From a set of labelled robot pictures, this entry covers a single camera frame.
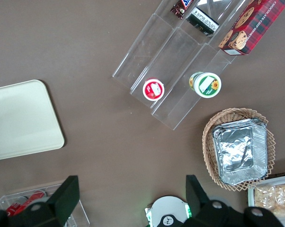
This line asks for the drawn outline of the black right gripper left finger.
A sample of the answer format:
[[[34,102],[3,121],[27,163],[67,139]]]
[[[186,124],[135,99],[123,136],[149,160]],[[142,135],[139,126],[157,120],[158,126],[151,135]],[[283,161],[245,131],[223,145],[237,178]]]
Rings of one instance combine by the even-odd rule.
[[[0,210],[0,227],[62,227],[79,200],[78,176],[70,175],[47,201],[33,203],[10,217]]]

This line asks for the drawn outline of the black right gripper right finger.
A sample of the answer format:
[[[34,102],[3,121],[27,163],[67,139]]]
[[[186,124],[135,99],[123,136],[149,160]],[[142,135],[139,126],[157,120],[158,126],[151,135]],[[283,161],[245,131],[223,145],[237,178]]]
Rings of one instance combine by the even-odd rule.
[[[283,224],[269,210],[247,207],[240,213],[219,200],[211,200],[195,175],[186,176],[186,199],[192,217],[186,227],[281,227]]]

